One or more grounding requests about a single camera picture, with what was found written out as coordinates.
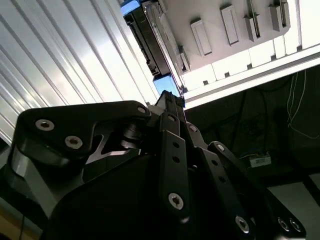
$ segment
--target white corrugated panel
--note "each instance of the white corrugated panel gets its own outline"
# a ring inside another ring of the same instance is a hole
[[[29,108],[159,94],[117,0],[0,1],[0,137]]]

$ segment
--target wire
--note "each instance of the wire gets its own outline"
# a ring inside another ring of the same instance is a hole
[[[289,112],[289,102],[290,102],[290,98],[291,98],[291,94],[292,94],[292,87],[294,84],[294,76],[292,76],[292,80],[291,80],[291,86],[290,86],[290,91],[289,91],[289,97],[288,100],[286,101],[286,111],[288,113],[288,116],[290,116],[290,112]]]
[[[22,239],[22,234],[23,234],[23,232],[24,232],[24,227],[25,227],[25,215],[22,215],[22,221],[21,221],[21,227],[20,227],[19,240]]]
[[[257,156],[257,157],[259,157],[259,154],[257,154],[257,153],[248,154],[248,155],[245,155],[245,156],[239,157],[239,159],[244,159],[244,158],[251,157],[251,156]]]
[[[295,76],[295,82],[294,82],[294,87],[293,87],[293,93],[292,93],[292,102],[291,102],[291,107],[290,107],[290,114],[289,114],[289,117],[288,117],[288,122],[290,120],[290,116],[291,116],[291,113],[292,113],[292,107],[295,103],[295,92],[296,92],[296,86],[297,86],[297,80],[298,80],[298,72],[296,73],[296,76]]]
[[[318,134],[317,136],[309,136],[309,135],[307,135],[307,134],[299,131],[298,129],[296,129],[296,128],[294,128],[294,127],[292,126],[293,120],[294,120],[294,118],[296,117],[296,115],[297,115],[297,113],[298,113],[298,111],[299,111],[299,109],[300,109],[302,100],[303,100],[303,98],[304,98],[305,91],[306,91],[306,84],[307,84],[307,70],[304,70],[304,81],[303,81],[302,94],[301,94],[301,97],[300,97],[300,100],[299,100],[299,104],[298,104],[298,106],[297,106],[297,108],[296,108],[296,111],[295,111],[293,117],[291,117],[291,111],[289,112],[289,101],[290,101],[291,90],[292,90],[292,86],[293,86],[293,78],[292,78],[291,88],[290,88],[290,94],[289,94],[289,97],[288,97],[288,100],[287,100],[287,105],[286,105],[286,110],[287,110],[287,112],[288,112],[288,117],[289,117],[289,120],[290,120],[290,122],[289,122],[289,124],[288,124],[288,128],[290,127],[290,128],[291,128],[292,130],[294,130],[295,132],[297,132],[297,133],[299,133],[299,134],[301,134],[301,135],[303,135],[303,136],[305,136],[305,137],[307,137],[307,138],[309,138],[309,139],[317,139],[317,138],[320,136],[319,134]],[[294,101],[294,93],[295,93],[295,86],[294,86],[294,88],[293,88],[293,93],[292,93],[292,102]]]

